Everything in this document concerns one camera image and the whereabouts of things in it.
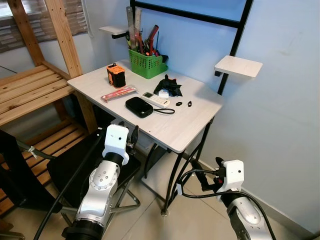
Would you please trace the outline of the white remote control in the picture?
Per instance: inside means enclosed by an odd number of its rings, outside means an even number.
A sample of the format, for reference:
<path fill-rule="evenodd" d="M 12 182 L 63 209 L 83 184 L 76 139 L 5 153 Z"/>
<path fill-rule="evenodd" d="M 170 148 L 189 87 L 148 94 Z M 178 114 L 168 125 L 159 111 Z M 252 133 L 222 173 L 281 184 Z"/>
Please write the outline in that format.
<path fill-rule="evenodd" d="M 146 92 L 140 94 L 140 98 L 151 105 L 157 106 L 160 109 L 166 109 L 170 106 L 170 101 L 168 99 L 161 98 L 157 94 Z"/>

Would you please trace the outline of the red flat package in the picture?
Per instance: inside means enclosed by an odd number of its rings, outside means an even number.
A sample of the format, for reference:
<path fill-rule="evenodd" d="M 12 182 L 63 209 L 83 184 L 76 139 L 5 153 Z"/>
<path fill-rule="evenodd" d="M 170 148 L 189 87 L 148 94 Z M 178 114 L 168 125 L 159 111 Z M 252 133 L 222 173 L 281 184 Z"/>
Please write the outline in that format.
<path fill-rule="evenodd" d="M 127 85 L 124 87 L 119 87 L 119 89 L 117 89 L 116 91 L 114 91 L 112 93 L 108 93 L 108 94 L 101 96 L 100 99 L 102 100 L 102 102 L 108 103 L 108 101 L 110 99 L 119 98 L 121 96 L 132 94 L 132 93 L 136 92 L 137 90 L 138 90 L 137 87 L 135 87 L 133 85 Z"/>

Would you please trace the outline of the black crumpled glove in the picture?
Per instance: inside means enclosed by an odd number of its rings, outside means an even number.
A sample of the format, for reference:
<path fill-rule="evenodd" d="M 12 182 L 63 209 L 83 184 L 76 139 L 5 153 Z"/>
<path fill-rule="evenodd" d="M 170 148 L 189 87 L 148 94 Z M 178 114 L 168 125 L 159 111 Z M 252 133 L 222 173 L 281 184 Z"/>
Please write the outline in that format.
<path fill-rule="evenodd" d="M 158 82 L 157 86 L 153 90 L 153 94 L 157 95 L 158 92 L 162 89 L 167 90 L 170 94 L 170 98 L 174 97 L 182 97 L 181 85 L 178 84 L 178 80 L 176 78 L 169 78 L 166 74 L 160 82 Z"/>

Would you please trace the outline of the orange black tape measure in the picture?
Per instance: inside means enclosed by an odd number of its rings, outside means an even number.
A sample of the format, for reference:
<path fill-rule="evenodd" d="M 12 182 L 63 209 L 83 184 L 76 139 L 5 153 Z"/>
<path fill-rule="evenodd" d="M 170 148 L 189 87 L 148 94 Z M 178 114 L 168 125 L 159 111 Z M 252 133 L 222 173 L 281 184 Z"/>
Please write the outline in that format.
<path fill-rule="evenodd" d="M 125 69 L 116 63 L 106 66 L 109 84 L 115 89 L 121 89 L 126 86 Z"/>

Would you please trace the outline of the green plastic basket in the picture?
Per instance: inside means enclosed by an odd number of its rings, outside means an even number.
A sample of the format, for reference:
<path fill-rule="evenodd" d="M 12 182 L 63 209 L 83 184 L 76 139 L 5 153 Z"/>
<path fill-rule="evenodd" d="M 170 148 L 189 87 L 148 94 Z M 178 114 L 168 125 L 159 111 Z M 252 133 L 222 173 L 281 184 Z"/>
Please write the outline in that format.
<path fill-rule="evenodd" d="M 168 70 L 162 55 L 142 55 L 137 51 L 128 50 L 131 71 L 143 78 L 151 79 Z"/>

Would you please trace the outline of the black folding chair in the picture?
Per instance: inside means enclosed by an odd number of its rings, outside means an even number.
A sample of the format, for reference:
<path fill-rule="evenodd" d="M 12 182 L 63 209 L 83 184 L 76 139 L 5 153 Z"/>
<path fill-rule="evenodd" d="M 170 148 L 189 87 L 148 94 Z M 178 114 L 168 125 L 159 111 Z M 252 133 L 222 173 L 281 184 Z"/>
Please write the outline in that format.
<path fill-rule="evenodd" d="M 125 166 L 103 158 L 106 131 L 85 137 L 46 165 L 58 190 L 68 186 L 62 202 L 76 211 L 76 220 L 106 227 L 113 214 L 139 208 L 141 202 L 130 190 L 142 166 L 134 156 L 135 149 L 128 150 L 132 130 L 128 128 Z"/>

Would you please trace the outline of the yellowish plastic ruler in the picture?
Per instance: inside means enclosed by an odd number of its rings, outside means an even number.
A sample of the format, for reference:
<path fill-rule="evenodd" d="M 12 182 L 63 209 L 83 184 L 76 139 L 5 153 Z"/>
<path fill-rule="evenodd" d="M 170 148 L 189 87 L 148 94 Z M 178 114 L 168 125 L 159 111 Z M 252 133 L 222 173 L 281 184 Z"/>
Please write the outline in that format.
<path fill-rule="evenodd" d="M 131 7 L 131 25 L 130 25 L 130 43 L 131 50 L 138 50 L 138 37 L 139 37 L 139 27 L 141 20 L 141 9 L 138 7 Z"/>

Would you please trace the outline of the steel ruler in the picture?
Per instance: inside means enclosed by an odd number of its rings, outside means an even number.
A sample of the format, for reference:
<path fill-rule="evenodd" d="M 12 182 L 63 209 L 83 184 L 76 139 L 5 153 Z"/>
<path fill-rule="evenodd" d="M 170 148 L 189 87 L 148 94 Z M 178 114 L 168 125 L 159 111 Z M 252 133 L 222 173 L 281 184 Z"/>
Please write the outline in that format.
<path fill-rule="evenodd" d="M 125 35 L 128 48 L 131 48 L 131 34 L 134 30 L 134 10 L 131 6 L 126 7 L 127 32 Z"/>

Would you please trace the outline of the wooden slatted rack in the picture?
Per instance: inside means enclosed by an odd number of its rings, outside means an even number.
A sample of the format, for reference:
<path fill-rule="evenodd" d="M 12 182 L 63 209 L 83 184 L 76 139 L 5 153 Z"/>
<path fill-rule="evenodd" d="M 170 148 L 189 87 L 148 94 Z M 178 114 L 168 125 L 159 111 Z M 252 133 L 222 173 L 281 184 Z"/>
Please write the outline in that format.
<path fill-rule="evenodd" d="M 0 77 L 0 127 L 39 109 L 54 106 L 60 122 L 35 135 L 21 151 L 42 186 L 51 180 L 46 154 L 59 156 L 84 140 L 98 124 L 92 104 L 69 80 L 82 75 L 82 65 L 62 0 L 45 0 L 55 39 L 38 42 L 22 0 L 7 0 L 33 67 Z"/>

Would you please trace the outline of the black board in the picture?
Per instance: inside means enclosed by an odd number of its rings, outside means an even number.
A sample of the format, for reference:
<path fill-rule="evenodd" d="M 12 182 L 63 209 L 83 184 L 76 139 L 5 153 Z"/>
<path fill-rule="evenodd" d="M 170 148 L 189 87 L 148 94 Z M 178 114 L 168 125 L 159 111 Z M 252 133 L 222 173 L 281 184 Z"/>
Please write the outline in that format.
<path fill-rule="evenodd" d="M 0 155 L 7 168 L 0 164 L 0 189 L 14 206 L 47 211 L 54 199 L 39 182 L 20 151 L 13 135 L 0 130 Z"/>

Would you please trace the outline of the brown window blind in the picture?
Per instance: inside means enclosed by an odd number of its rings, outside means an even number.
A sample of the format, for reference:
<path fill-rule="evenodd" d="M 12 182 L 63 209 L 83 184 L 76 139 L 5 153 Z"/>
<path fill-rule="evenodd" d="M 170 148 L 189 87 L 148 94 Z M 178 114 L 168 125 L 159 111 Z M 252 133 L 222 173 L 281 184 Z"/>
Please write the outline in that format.
<path fill-rule="evenodd" d="M 54 41 L 53 21 L 46 10 L 45 0 L 21 0 L 38 42 Z M 62 0 L 72 35 L 89 30 L 82 0 Z M 18 24 L 13 18 L 8 0 L 0 0 L 0 53 L 25 46 Z"/>

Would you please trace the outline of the red handled pliers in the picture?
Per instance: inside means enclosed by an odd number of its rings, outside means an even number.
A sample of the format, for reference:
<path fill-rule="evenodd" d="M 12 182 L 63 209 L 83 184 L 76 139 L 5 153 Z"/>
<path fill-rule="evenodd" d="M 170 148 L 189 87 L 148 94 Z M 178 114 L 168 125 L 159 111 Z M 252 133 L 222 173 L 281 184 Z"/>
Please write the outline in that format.
<path fill-rule="evenodd" d="M 147 39 L 142 43 L 142 54 L 146 55 L 147 57 L 157 55 L 154 49 L 154 39 L 158 30 L 159 30 L 159 26 L 154 25 Z"/>

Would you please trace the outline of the large white wall shelf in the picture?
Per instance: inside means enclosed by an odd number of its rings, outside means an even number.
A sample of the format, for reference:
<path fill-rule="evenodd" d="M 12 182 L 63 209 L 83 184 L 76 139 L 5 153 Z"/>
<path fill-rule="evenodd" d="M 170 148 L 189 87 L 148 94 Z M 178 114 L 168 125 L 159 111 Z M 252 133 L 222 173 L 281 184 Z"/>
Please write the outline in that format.
<path fill-rule="evenodd" d="M 252 61 L 233 55 L 225 55 L 214 66 L 216 73 L 253 79 L 263 67 L 262 62 Z"/>

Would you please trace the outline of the small white wall shelf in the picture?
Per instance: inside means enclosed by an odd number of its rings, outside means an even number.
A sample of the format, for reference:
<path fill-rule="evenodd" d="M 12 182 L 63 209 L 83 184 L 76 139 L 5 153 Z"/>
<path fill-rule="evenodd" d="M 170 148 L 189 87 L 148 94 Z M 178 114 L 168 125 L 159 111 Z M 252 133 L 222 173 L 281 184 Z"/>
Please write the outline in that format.
<path fill-rule="evenodd" d="M 99 27 L 99 30 L 110 34 L 112 39 L 119 39 L 128 36 L 130 32 L 124 26 L 107 25 Z"/>

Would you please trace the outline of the black metal frame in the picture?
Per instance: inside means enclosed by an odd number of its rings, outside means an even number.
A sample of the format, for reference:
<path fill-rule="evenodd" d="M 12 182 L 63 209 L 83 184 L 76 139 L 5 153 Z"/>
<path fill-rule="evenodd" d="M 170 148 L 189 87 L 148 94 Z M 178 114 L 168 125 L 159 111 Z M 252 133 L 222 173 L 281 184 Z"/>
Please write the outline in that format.
<path fill-rule="evenodd" d="M 160 53 L 169 69 L 205 82 L 222 95 L 228 73 L 214 69 L 225 55 L 235 57 L 254 0 L 130 0 L 142 10 L 145 28 L 160 26 Z"/>

